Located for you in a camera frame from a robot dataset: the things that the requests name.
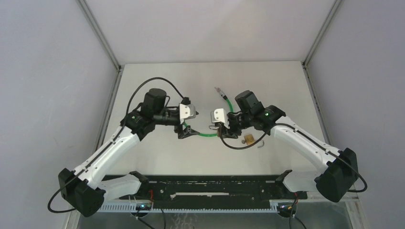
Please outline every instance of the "white wall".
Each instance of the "white wall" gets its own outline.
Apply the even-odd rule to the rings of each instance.
[[[334,0],[88,0],[120,64],[303,61]]]
[[[372,229],[405,224],[404,12],[403,0],[345,1],[309,66],[333,142],[369,183]]]
[[[74,0],[0,8],[0,228],[57,229],[47,202],[93,152],[115,69]]]

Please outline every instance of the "gray wall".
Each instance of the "gray wall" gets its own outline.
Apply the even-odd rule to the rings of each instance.
[[[369,183],[372,229],[405,224],[404,12],[403,0],[345,1],[309,65],[332,141],[357,152]]]
[[[61,228],[47,202],[94,151],[115,69],[74,0],[0,9],[0,228]]]

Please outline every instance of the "red wire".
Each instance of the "red wire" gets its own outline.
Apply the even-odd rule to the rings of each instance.
[[[294,192],[295,197],[297,198],[297,201],[295,202],[295,204],[298,203],[298,194],[296,192]]]
[[[149,191],[149,193],[150,193],[150,200],[153,202],[153,190],[151,189],[151,190]]]

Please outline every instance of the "metal panel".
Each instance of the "metal panel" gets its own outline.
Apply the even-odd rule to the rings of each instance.
[[[87,0],[122,65],[304,61],[334,0]]]
[[[134,89],[144,80],[156,76],[168,78],[182,94],[190,97],[200,114],[188,123],[198,131],[212,132],[208,128],[211,124],[210,112],[227,107],[214,89],[220,86],[229,98],[244,90],[253,91],[263,104],[278,106],[302,128],[323,140],[300,62],[127,64],[110,118],[108,136],[112,135],[124,116]],[[179,102],[167,83],[153,81],[139,91],[131,107],[134,108],[143,100],[145,92],[153,87],[162,88],[173,95],[169,105]],[[262,135],[252,128],[244,133],[256,137]],[[240,139],[227,141],[234,146],[243,146]],[[172,127],[157,126],[139,146],[122,157],[110,174],[137,170],[148,175],[262,175],[281,174],[287,169],[314,169],[309,161],[285,143],[272,137],[266,137],[264,141],[266,144],[263,148],[253,147],[235,152],[225,147],[218,138],[193,136],[178,140]]]

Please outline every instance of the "metal frame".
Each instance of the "metal frame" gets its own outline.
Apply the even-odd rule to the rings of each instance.
[[[319,46],[320,41],[322,40],[323,36],[325,35],[326,30],[329,28],[330,23],[332,22],[332,19],[336,15],[336,13],[342,3],[343,3],[343,0],[335,0],[335,2],[332,5],[332,8],[329,10],[328,16],[326,17],[325,21],[323,22],[315,40],[314,40],[314,43],[312,44],[307,56],[305,57],[305,60],[303,62],[303,65],[305,68],[308,66],[309,62],[311,61],[317,47]]]
[[[104,137],[106,135],[106,130],[107,130],[107,126],[108,126],[108,121],[109,118],[111,116],[111,112],[112,112],[112,108],[114,105],[114,101],[117,95],[117,91],[118,91],[118,87],[119,87],[119,83],[121,80],[121,76],[123,73],[123,68],[121,68],[121,66],[119,65],[119,62],[117,60],[117,58],[115,57],[111,47],[109,46],[104,34],[102,33],[94,15],[92,14],[86,0],[76,0],[76,2],[78,3],[79,7],[81,8],[84,16],[86,17],[87,21],[89,22],[90,27],[92,28],[92,30],[95,32],[97,39],[99,40],[101,46],[103,47],[103,49],[105,50],[107,56],[109,57],[109,59],[111,60],[112,64],[114,65],[114,67],[117,69],[117,74],[116,74],[116,80],[114,82],[112,91],[111,91],[111,96],[110,99],[108,101],[107,104],[107,110],[104,114],[104,118],[103,118],[103,123],[100,126],[100,131],[99,131],[99,135],[98,135],[98,140],[97,140],[97,145],[96,148],[98,148],[102,142],[104,141]],[[317,96],[316,96],[316,92],[314,90],[313,84],[311,82],[311,78],[309,76],[308,73],[308,64],[310,63],[317,47],[319,46],[319,43],[321,41],[321,39],[323,38],[323,36],[325,35],[325,32],[327,31],[328,27],[330,26],[330,23],[332,21],[332,19],[335,17],[339,7],[341,6],[341,4],[343,3],[343,0],[335,0],[332,8],[330,9],[328,16],[326,17],[321,29],[319,30],[316,39],[314,40],[305,60],[302,62],[302,66],[303,66],[303,71],[304,74],[306,76],[306,80],[307,80],[307,84],[309,87],[309,91],[311,93],[312,96],[312,100],[314,102],[314,106],[316,108],[316,112],[317,112],[317,116],[319,118],[320,121],[320,125],[321,125],[321,129],[322,129],[322,133],[324,135],[325,141],[328,144],[331,144],[331,139],[329,136],[329,131],[326,128],[325,122],[324,122],[324,118],[322,115],[322,109],[320,108],[320,104],[317,100]],[[301,200],[301,202],[327,202],[328,200],[325,199],[324,197],[322,197],[319,193],[308,193],[308,199],[305,200]],[[350,221],[352,223],[352,227],[353,229],[368,229],[369,226],[367,224],[367,220],[365,218],[364,212],[362,210],[360,201],[358,199],[358,196],[356,194],[351,194],[348,193],[347,195],[345,195],[345,197],[342,199],[342,201],[344,201],[346,203],[346,208],[349,214],[349,218]],[[289,199],[285,199],[285,200],[271,200],[269,201],[270,206],[273,206],[274,204],[277,204],[279,202],[292,202],[292,200]],[[111,207],[113,206],[118,206],[118,205],[122,205],[122,204],[129,204],[131,205],[130,202],[128,201],[123,201],[123,200],[116,200],[116,201],[112,201],[109,202],[107,205],[111,205]],[[79,218],[80,218],[80,213],[78,211],[72,211],[70,213],[68,213],[67,217],[66,217],[66,221],[63,224],[63,229],[76,229],[78,222],[79,222]]]
[[[111,60],[115,69],[119,70],[121,66],[119,65],[117,58],[115,57],[110,45],[108,44],[106,37],[104,36],[103,32],[101,31],[100,26],[98,25],[96,18],[94,17],[93,13],[91,12],[86,0],[76,0],[76,2],[79,5],[80,9],[82,10],[83,15],[86,17],[91,29],[96,34],[98,41],[100,42],[100,44],[103,47],[104,51],[106,52],[107,56]]]

